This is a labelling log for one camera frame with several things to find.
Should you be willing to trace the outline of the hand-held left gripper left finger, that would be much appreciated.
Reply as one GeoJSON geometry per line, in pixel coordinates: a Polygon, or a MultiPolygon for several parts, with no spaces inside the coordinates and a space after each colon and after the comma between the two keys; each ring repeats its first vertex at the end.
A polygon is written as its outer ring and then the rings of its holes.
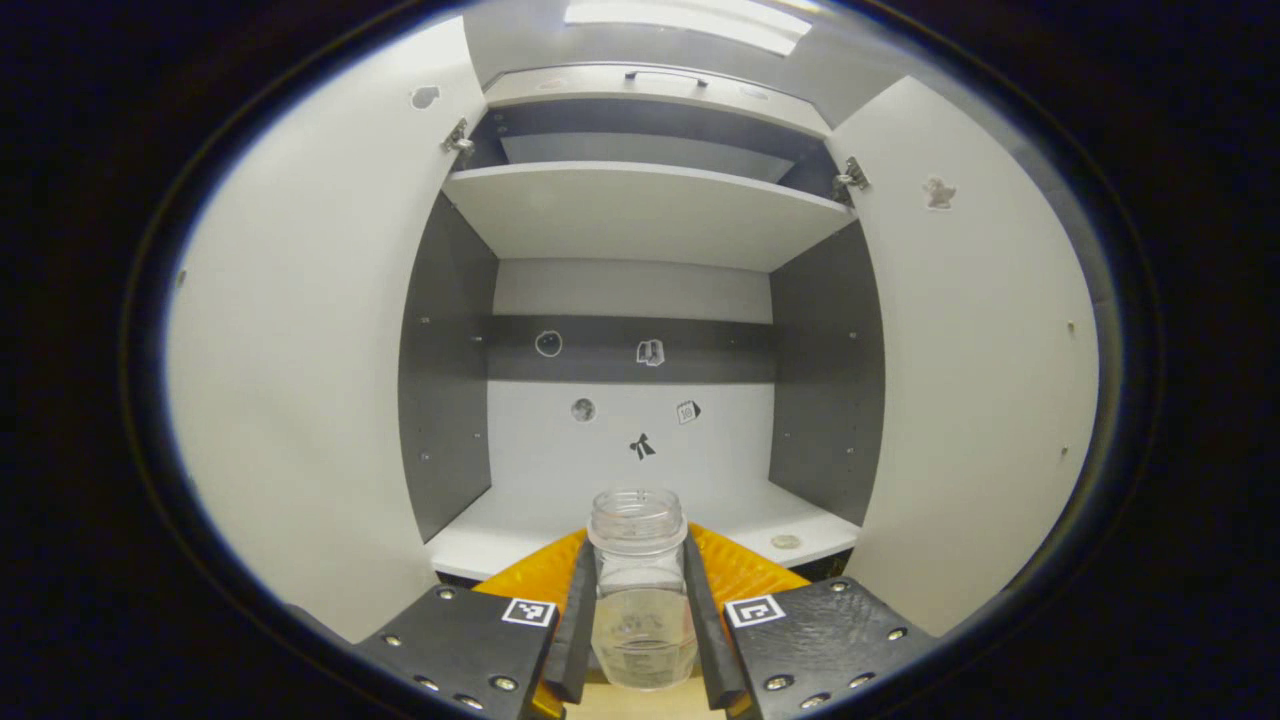
{"type": "Polygon", "coordinates": [[[595,571],[577,530],[472,588],[429,588],[353,650],[430,719],[562,719],[582,700],[595,571]]]}

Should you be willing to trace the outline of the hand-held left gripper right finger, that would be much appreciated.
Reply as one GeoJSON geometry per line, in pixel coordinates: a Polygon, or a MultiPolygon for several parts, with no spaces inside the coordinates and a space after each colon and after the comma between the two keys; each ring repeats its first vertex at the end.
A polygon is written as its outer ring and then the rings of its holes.
{"type": "Polygon", "coordinates": [[[699,525],[684,574],[708,703],[728,719],[864,717],[937,646],[852,578],[810,582],[699,525]]]}

